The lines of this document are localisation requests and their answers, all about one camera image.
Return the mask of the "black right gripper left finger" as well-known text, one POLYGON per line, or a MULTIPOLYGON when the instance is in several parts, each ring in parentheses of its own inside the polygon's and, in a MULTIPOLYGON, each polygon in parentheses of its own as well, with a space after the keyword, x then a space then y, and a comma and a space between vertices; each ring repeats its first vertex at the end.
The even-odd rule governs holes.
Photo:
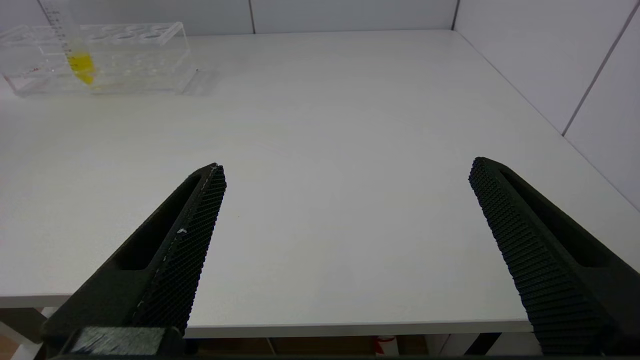
POLYGON ((44 343, 87 327, 184 333, 226 188, 215 162, 190 174, 43 324, 44 343))

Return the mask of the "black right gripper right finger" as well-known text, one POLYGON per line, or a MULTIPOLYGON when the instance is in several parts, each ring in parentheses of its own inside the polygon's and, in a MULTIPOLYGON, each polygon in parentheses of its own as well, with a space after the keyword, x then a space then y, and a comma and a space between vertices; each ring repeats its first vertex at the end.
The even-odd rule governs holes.
POLYGON ((504 164, 468 181, 542 353, 638 357, 639 273, 504 164))

